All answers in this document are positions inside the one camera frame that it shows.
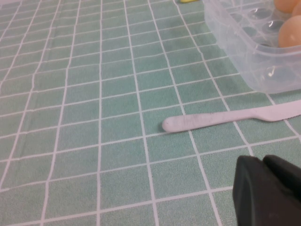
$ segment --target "egg holder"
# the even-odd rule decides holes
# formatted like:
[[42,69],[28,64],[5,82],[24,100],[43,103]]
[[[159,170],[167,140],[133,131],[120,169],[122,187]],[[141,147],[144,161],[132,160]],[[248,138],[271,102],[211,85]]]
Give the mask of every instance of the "egg holder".
[[205,21],[247,85],[263,93],[301,89],[301,46],[278,48],[290,18],[273,0],[204,0]]

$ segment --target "table surface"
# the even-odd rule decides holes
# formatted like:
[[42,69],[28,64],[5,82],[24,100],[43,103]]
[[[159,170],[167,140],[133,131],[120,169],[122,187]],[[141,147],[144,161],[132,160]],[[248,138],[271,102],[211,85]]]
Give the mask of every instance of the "table surface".
[[0,81],[1,226],[235,226],[238,156],[301,166],[300,117],[162,130],[301,98],[252,91],[201,1],[2,5]]

